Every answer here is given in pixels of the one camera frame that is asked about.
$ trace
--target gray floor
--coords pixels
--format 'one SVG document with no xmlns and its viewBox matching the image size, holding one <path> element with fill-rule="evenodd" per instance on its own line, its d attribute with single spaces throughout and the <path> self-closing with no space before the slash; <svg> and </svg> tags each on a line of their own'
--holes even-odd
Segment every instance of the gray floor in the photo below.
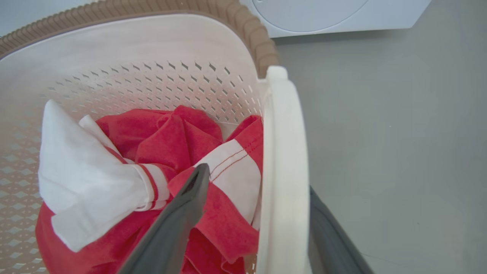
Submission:
<svg viewBox="0 0 487 274">
<path fill-rule="evenodd" d="M 277 39 L 311 184 L 376 274 L 487 273 L 487 1 L 408 30 Z"/>
</svg>

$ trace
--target perforated basket wall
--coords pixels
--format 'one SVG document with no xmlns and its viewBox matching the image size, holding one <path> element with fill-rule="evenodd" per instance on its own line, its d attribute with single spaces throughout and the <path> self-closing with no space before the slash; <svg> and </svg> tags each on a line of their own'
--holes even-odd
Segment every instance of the perforated basket wall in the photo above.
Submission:
<svg viewBox="0 0 487 274">
<path fill-rule="evenodd" d="M 184 105 L 204 110 L 225 134 L 247 116 L 262 114 L 258 76 L 277 64 L 272 41 L 252 40 L 262 29 L 249 29 L 254 17 L 237 1 L 182 3 L 173 8 L 150 0 L 94 3 L 2 39 L 0 273 L 47 272 L 34 233 L 42 203 L 37 168 L 47 100 L 56 100 L 74 119 Z M 185 22 L 194 28 L 185 30 Z M 181 31 L 170 31 L 174 25 Z M 257 55 L 262 50 L 268 54 Z"/>
</svg>

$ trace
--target white laundry basket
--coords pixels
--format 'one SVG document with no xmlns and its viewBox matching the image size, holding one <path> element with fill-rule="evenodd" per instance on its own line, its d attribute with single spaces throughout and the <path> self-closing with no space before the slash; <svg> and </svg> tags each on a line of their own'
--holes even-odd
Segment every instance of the white laundry basket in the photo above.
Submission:
<svg viewBox="0 0 487 274">
<path fill-rule="evenodd" d="M 237 0 L 108 0 L 23 27 L 0 41 L 0 265 L 43 272 L 34 228 L 40 126 L 54 99 L 73 118 L 134 108 L 204 110 L 227 136 L 262 115 L 259 274 L 307 262 L 307 149 L 296 89 L 274 43 Z"/>
</svg>

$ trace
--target red and white striped cloth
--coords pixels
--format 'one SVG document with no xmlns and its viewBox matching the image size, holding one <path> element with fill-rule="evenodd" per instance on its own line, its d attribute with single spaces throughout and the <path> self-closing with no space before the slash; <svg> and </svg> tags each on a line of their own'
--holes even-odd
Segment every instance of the red and white striped cloth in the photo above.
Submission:
<svg viewBox="0 0 487 274">
<path fill-rule="evenodd" d="M 262 122 L 223 142 L 202 111 L 131 110 L 76 123 L 44 110 L 37 242 L 51 274 L 116 273 L 194 167 L 211 171 L 205 214 L 190 233 L 183 273 L 244 273 L 257 252 Z"/>
</svg>

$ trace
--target basket rim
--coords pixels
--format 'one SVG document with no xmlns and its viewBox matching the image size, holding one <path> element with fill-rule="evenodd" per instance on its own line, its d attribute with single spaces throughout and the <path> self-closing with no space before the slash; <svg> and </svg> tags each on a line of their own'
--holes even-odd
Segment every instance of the basket rim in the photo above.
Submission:
<svg viewBox="0 0 487 274">
<path fill-rule="evenodd" d="M 196 14 L 223 23 L 247 47 L 259 78 L 279 65 L 265 26 L 238 0 L 100 0 L 33 22 L 0 39 L 0 60 L 39 41 L 107 22 L 155 15 Z"/>
</svg>

